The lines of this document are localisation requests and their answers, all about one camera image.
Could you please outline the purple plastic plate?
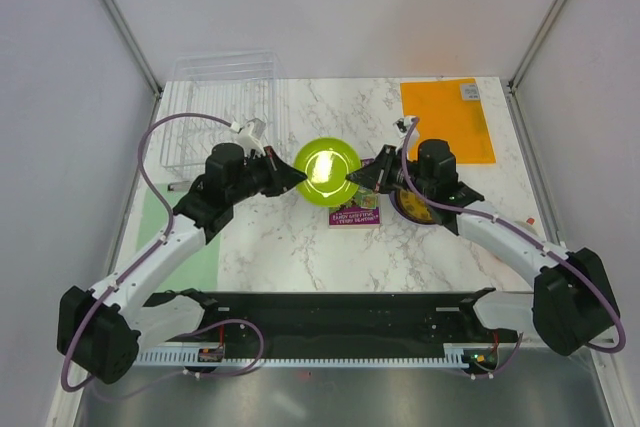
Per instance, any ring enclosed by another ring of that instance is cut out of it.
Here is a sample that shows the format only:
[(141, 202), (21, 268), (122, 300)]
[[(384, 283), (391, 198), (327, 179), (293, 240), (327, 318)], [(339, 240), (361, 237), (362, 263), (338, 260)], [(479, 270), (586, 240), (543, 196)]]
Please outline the purple plastic plate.
[(389, 199), (392, 207), (395, 211), (401, 215), (404, 219), (414, 222), (415, 216), (413, 213), (413, 206), (407, 202), (403, 197), (402, 191), (395, 191), (389, 195)]

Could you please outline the yellow brown patterned plate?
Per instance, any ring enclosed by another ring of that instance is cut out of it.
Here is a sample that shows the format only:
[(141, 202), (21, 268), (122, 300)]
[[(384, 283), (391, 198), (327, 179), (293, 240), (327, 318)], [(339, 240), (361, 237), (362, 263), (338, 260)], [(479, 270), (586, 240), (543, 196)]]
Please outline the yellow brown patterned plate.
[(404, 199), (413, 206), (413, 213), (415, 216), (415, 221), (413, 223), (419, 225), (434, 225), (435, 221), (428, 210), (427, 204), (423, 200), (419, 199), (414, 193), (405, 190), (401, 191), (403, 192)]

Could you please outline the green plastic plate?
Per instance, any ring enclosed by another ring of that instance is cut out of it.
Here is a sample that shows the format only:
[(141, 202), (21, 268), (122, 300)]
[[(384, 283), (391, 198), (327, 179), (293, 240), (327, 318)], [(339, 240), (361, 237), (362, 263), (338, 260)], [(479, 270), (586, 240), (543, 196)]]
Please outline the green plastic plate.
[(294, 167), (306, 174), (307, 180), (297, 190), (313, 205), (338, 207), (358, 190), (347, 175), (361, 167), (361, 159), (344, 140), (321, 137), (308, 142), (298, 152)]

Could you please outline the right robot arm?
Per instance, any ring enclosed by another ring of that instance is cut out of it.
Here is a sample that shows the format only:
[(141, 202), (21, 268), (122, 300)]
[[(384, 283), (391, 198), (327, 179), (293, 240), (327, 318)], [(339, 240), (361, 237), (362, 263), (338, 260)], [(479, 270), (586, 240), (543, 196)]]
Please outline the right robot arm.
[(490, 252), (530, 286), (529, 292), (485, 289), (465, 301), (458, 328), (467, 339), (505, 329), (540, 338), (568, 356), (619, 319), (601, 259), (545, 241), (505, 219), (484, 197), (460, 181), (456, 159), (443, 140), (420, 144), (418, 157), (386, 145), (348, 180), (380, 194), (412, 191), (424, 197), (434, 222)]

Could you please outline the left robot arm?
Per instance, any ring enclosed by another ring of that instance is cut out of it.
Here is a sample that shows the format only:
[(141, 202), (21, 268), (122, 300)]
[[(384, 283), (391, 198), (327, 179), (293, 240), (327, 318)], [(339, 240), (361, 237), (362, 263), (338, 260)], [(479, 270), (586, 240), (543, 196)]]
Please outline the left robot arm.
[(77, 364), (112, 384), (148, 349), (189, 333), (198, 340), (215, 336), (218, 314), (192, 294), (175, 294), (156, 306), (148, 305), (149, 298), (231, 222), (235, 205), (257, 194), (283, 195), (306, 178), (270, 146), (252, 156), (235, 143), (214, 146), (203, 174), (171, 209), (167, 227), (143, 251), (91, 288), (72, 287), (63, 295), (57, 333), (63, 366)]

